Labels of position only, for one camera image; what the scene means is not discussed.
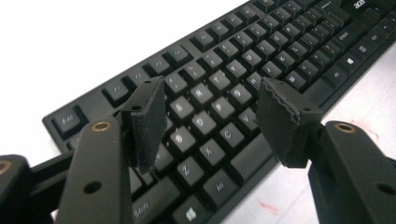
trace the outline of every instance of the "white surface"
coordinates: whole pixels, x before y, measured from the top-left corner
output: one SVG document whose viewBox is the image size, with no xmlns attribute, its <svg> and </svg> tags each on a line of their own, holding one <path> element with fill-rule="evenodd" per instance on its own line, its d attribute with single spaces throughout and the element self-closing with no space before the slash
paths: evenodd
<svg viewBox="0 0 396 224">
<path fill-rule="evenodd" d="M 244 2 L 2 1 L 0 154 L 31 166 L 58 155 L 44 116 Z M 395 58 L 393 47 L 328 117 L 353 120 L 393 158 Z M 276 168 L 225 220 L 264 222 L 318 222 L 306 170 Z"/>
</svg>

